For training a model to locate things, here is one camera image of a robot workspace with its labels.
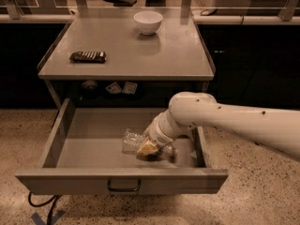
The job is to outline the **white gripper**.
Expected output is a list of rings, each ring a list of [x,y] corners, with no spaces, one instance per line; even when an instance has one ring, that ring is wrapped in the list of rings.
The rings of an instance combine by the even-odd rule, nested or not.
[[[156,116],[144,134],[149,137],[138,147],[137,153],[142,156],[154,155],[158,145],[165,146],[173,143],[178,137],[188,134],[186,126],[177,123],[169,110]]]

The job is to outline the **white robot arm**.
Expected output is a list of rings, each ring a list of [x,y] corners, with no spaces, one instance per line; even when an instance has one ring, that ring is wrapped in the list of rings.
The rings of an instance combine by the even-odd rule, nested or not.
[[[300,158],[300,112],[218,103],[206,93],[175,94],[156,116],[138,145],[142,155],[155,154],[197,127],[211,127],[240,136],[294,159]]]

